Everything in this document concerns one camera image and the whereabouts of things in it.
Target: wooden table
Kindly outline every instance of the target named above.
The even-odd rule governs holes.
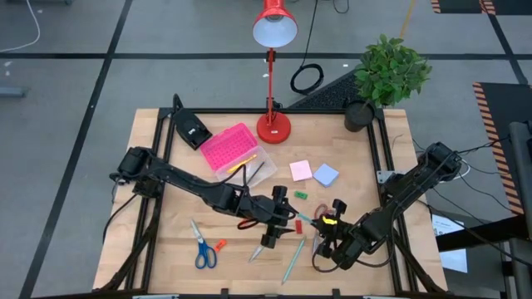
[[[157,113],[158,110],[136,112],[128,147],[151,147]],[[416,156],[406,112],[385,110],[385,116],[396,169],[409,170],[416,165]],[[213,134],[239,122],[244,122],[256,134],[255,124],[259,115],[198,114],[198,117]],[[359,133],[345,130],[342,115],[290,115],[289,118],[292,122],[292,134],[287,141],[280,145],[268,145],[259,141],[277,165],[278,171],[273,177],[252,188],[252,194],[269,196],[274,185],[285,185],[288,187],[291,204],[300,213],[307,215],[313,215],[320,203],[330,205],[334,199],[341,199],[347,204],[347,211],[342,219],[353,223],[364,213],[379,206],[372,155],[365,130]],[[163,144],[160,148],[164,149],[165,133],[162,136]],[[377,138],[377,143],[381,151],[382,167],[385,169],[380,138]],[[310,162],[313,171],[323,163],[337,169],[340,172],[337,181],[329,188],[324,188],[314,179],[293,182],[288,164],[302,159]],[[208,181],[216,181],[200,151],[193,151],[179,137],[174,138],[170,163]],[[113,211],[131,196],[131,189],[132,185],[118,189]],[[296,199],[293,196],[295,190],[307,193],[308,199]],[[109,227],[94,287],[101,287],[108,282],[130,253],[139,207],[138,199]],[[412,252],[434,281],[446,289],[427,208],[421,203],[414,203],[405,212],[405,217]],[[198,270],[195,267],[198,245],[190,227],[191,218],[197,222],[210,246],[214,246],[221,238],[228,242],[219,253],[215,269]],[[305,224],[303,232],[307,235],[307,242],[290,278],[281,285],[302,236],[295,233],[283,235],[274,250],[264,249],[257,260],[248,263],[250,255],[260,243],[265,226],[258,225],[239,231],[236,228],[239,221],[238,218],[214,212],[201,199],[167,184],[149,292],[219,294],[221,288],[227,287],[231,294],[327,295],[331,294],[333,288],[339,288],[343,295],[393,294],[389,266],[374,269],[355,263],[347,271],[336,270],[329,274],[314,271],[311,264],[314,229]],[[398,256],[403,289],[407,290],[406,271],[401,254]],[[382,246],[371,256],[361,256],[363,261],[372,263],[382,262],[386,258],[386,246]],[[321,268],[334,265],[332,261],[321,257],[317,257],[317,260]],[[139,271],[143,264],[142,257],[139,260]],[[135,285],[140,285],[140,275],[136,275]]]

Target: scissors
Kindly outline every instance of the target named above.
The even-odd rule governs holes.
[[[198,269],[203,269],[205,267],[209,267],[212,269],[216,267],[216,263],[218,261],[216,258],[216,251],[212,247],[207,245],[207,242],[205,241],[205,239],[203,239],[203,236],[201,236],[198,226],[196,225],[193,219],[190,220],[190,225],[192,226],[194,235],[196,236],[196,238],[198,238],[199,252],[195,261],[196,267]]]

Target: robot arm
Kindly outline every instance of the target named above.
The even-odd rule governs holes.
[[[324,238],[318,255],[331,258],[341,269],[349,269],[364,252],[374,253],[392,234],[397,218],[428,189],[440,181],[456,177],[461,168],[461,157],[442,143],[431,145],[418,158],[418,165],[406,174],[394,174],[381,186],[386,204],[363,215],[356,223],[340,220],[346,204],[335,199],[335,215],[323,215],[313,220],[313,226]],[[342,242],[331,249],[331,243]]]
[[[114,181],[136,181],[133,193],[147,198],[160,196],[162,183],[172,184],[200,197],[218,213],[265,223],[268,230],[261,243],[268,248],[275,246],[275,239],[280,237],[278,230],[286,227],[288,220],[297,213],[288,203],[284,186],[273,187],[273,199],[263,195],[251,196],[247,186],[223,181],[209,183],[166,163],[157,158],[151,149],[142,147],[129,148],[118,173],[110,177]]]

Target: lamp shade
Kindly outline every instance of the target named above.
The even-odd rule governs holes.
[[[288,45],[298,34],[298,24],[284,8],[284,0],[264,0],[264,10],[253,25],[255,41],[265,47]]]

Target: gray floor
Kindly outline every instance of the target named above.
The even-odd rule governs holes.
[[[105,53],[125,0],[76,0],[66,7],[34,2],[41,40],[21,52]],[[337,0],[339,8],[344,1]],[[382,32],[397,36],[408,1],[351,1],[339,15],[331,2],[320,1],[310,52],[361,52]],[[264,52],[251,36],[260,0],[135,0],[117,52],[218,53]],[[313,2],[291,3],[299,34],[279,49],[302,52]],[[515,53],[532,53],[527,24],[532,17],[498,17]],[[0,48],[31,41],[35,28],[24,2],[0,0]],[[485,14],[435,14],[428,1],[418,1],[406,44],[421,53],[503,54]],[[355,60],[311,60],[325,71],[325,84],[351,70]],[[299,59],[278,59],[274,68],[276,100],[285,106],[301,96],[289,89]],[[516,83],[508,61],[430,61],[431,80],[420,96],[402,102],[416,141],[427,146],[444,141],[458,150],[487,141],[471,84],[474,81]],[[30,86],[27,98],[0,100],[0,135],[4,169],[0,189],[0,297],[15,298],[41,237],[57,193],[102,60],[0,59],[0,85]],[[532,80],[532,61],[520,61]],[[57,229],[37,279],[33,296],[88,292],[101,251],[101,232],[110,213],[111,181],[126,148],[133,113],[142,107],[170,104],[178,92],[185,105],[198,107],[262,107],[267,93],[267,65],[262,59],[114,60],[72,178]],[[304,74],[298,85],[312,82]],[[494,170],[489,149],[466,157],[474,166]],[[497,176],[471,172],[466,179],[506,202]],[[510,213],[461,181],[438,187],[442,194],[484,219]],[[462,213],[428,194],[444,211]],[[460,293],[485,295],[490,290],[452,283]]]

